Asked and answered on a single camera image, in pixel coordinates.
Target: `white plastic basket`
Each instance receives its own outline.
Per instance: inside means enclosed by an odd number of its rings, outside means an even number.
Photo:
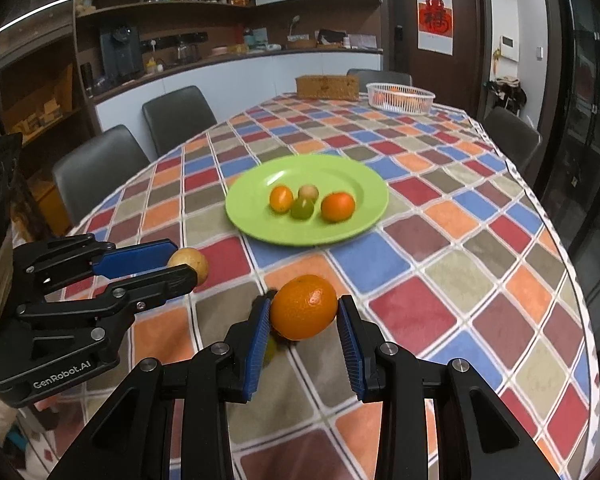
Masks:
[[[427,90],[393,83],[369,83],[366,91],[370,106],[397,114],[426,115],[436,98]]]

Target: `poster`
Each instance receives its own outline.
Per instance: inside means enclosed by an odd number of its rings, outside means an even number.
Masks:
[[[452,0],[418,0],[418,48],[452,56],[454,6]]]

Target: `small round fruit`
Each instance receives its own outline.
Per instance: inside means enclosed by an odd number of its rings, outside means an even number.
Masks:
[[[328,194],[320,204],[320,213],[327,222],[348,220],[355,210],[356,201],[344,191]]]
[[[287,186],[276,186],[269,194],[269,205],[276,213],[286,213],[294,203],[294,192]]]
[[[298,189],[298,198],[308,198],[312,202],[317,202],[319,196],[318,188],[313,184],[304,184],[304,186]]]
[[[204,254],[193,247],[178,249],[169,258],[167,267],[176,267],[182,264],[187,264],[196,271],[198,285],[205,283],[206,277],[209,275],[209,264]]]
[[[333,285],[320,276],[306,274],[280,288],[271,301],[269,320],[282,337],[300,341],[327,328],[337,310]]]
[[[308,198],[296,198],[291,206],[291,217],[296,220],[308,220],[314,215],[314,201]]]

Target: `green fruit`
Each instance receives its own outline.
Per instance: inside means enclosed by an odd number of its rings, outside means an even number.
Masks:
[[[291,217],[296,220],[308,220],[314,214],[314,203],[308,198],[299,197],[291,206]]]

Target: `dining table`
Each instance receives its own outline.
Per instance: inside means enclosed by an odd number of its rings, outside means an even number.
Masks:
[[[351,294],[363,317],[416,357],[468,360],[560,478],[584,477],[598,426],[598,361],[574,267],[544,209],[462,110],[434,104],[409,116],[367,101],[284,94],[263,102],[153,162],[72,231],[117,247],[170,238],[200,250],[209,274],[192,293],[137,314],[120,364],[57,398],[59,423],[45,436],[50,463],[143,358],[189,359],[245,320],[257,295],[316,274],[338,295]],[[307,153],[349,157],[377,172],[389,189],[381,219],[326,246],[277,246],[242,234],[225,212],[230,187],[259,164]],[[88,278],[56,299],[90,298],[107,283]],[[188,452],[180,444],[182,410],[177,401],[172,479]],[[235,476],[372,479],[381,410],[356,399],[335,323],[280,345],[253,400],[227,405]],[[426,421],[436,479],[430,400]]]

